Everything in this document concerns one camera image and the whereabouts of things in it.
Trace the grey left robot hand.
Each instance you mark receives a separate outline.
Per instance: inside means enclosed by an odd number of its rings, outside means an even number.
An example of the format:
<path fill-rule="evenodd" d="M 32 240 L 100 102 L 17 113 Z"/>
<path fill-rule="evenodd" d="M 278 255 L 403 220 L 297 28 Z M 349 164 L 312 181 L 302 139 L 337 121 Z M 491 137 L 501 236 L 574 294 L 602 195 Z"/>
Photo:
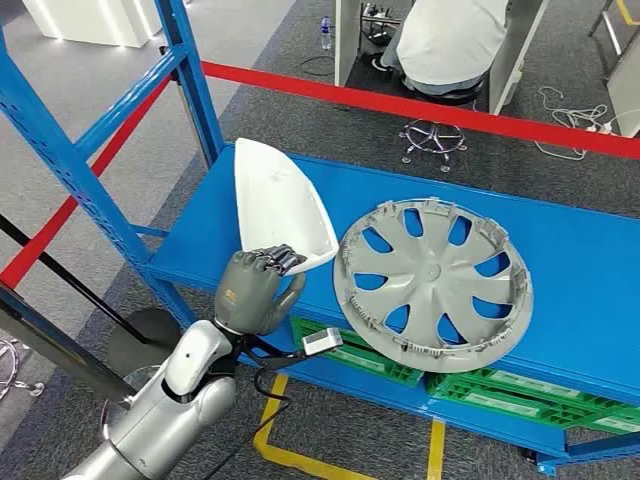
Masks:
<path fill-rule="evenodd" d="M 296 274 L 277 297 L 282 279 L 306 259 L 287 244 L 234 253 L 215 294 L 214 322 L 237 335 L 274 332 L 306 284 L 304 273 Z"/>

